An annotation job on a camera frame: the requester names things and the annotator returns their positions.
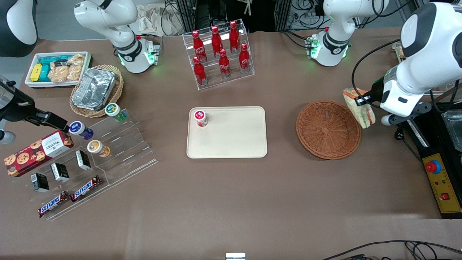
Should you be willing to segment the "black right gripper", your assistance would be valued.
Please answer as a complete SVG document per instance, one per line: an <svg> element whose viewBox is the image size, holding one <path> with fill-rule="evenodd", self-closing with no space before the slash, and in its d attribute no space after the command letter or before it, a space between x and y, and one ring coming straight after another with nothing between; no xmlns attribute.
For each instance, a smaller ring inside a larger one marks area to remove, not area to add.
<svg viewBox="0 0 462 260"><path fill-rule="evenodd" d="M36 110L33 98L18 90L14 84L14 81L1 82L0 118L2 120L18 122L34 117L39 125L68 132L67 120L51 112Z"/></svg>

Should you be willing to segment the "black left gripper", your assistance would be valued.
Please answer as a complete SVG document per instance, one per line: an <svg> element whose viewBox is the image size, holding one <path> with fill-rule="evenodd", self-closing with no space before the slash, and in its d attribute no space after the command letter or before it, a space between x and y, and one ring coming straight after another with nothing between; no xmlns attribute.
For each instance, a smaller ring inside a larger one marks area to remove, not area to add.
<svg viewBox="0 0 462 260"><path fill-rule="evenodd" d="M381 77L373 82L369 93L357 94L355 97L356 105L362 106L366 104L375 105L374 102L381 104L384 93L384 77Z"/></svg>

